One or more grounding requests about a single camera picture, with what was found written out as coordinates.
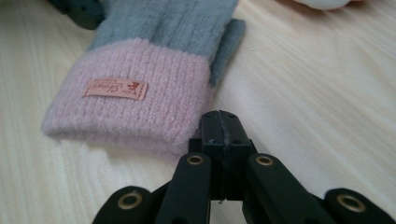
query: pink glove cuff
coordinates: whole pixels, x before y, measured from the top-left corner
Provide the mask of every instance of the pink glove cuff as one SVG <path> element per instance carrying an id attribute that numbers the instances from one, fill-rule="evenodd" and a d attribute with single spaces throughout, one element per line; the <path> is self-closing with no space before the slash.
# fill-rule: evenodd
<path id="1" fill-rule="evenodd" d="M 95 49 L 71 69 L 42 130 L 56 139 L 124 145 L 177 159 L 211 102 L 209 73 L 205 57 L 143 39 Z M 83 97 L 90 80 L 108 77 L 148 83 L 145 98 Z"/>

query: dark object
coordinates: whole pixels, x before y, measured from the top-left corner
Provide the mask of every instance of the dark object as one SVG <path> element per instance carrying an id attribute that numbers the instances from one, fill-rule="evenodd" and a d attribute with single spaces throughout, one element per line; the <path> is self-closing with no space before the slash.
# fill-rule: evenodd
<path id="1" fill-rule="evenodd" d="M 243 201 L 248 224 L 396 223 L 350 189 L 332 189 L 324 200 L 311 195 L 280 160 L 257 153 L 231 113 L 206 113 L 201 128 L 169 183 L 152 193 L 118 190 L 93 223 L 204 224 L 210 201 L 224 199 Z"/>
<path id="2" fill-rule="evenodd" d="M 67 14 L 78 26 L 94 30 L 105 19 L 105 12 L 98 0 L 49 0 L 63 14 Z"/>

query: fabric label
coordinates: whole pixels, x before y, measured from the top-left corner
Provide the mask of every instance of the fabric label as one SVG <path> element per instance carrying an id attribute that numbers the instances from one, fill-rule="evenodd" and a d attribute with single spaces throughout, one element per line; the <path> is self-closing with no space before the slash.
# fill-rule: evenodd
<path id="1" fill-rule="evenodd" d="M 85 90 L 85 96 L 116 96 L 143 100 L 149 84 L 129 79 L 107 77 L 92 79 Z"/>

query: glove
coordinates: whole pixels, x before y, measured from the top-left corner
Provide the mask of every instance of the glove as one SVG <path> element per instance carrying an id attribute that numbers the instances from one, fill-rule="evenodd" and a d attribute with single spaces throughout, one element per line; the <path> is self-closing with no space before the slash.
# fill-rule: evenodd
<path id="1" fill-rule="evenodd" d="M 42 131 L 175 161 L 187 152 L 245 30 L 231 19 L 237 0 L 104 4 L 106 19 L 66 77 Z"/>

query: light wood surface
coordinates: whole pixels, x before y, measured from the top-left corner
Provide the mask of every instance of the light wood surface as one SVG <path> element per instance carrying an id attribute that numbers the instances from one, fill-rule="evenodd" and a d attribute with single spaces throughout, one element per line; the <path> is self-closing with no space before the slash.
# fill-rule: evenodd
<path id="1" fill-rule="evenodd" d="M 308 191 L 354 189 L 396 218 L 396 1 L 322 12 L 241 0 L 247 32 L 213 109 Z M 154 190 L 174 164 L 130 148 L 54 142 L 40 124 L 94 32 L 47 1 L 0 3 L 0 223 L 90 223 L 117 189 Z M 245 223 L 212 203 L 211 223 Z"/>

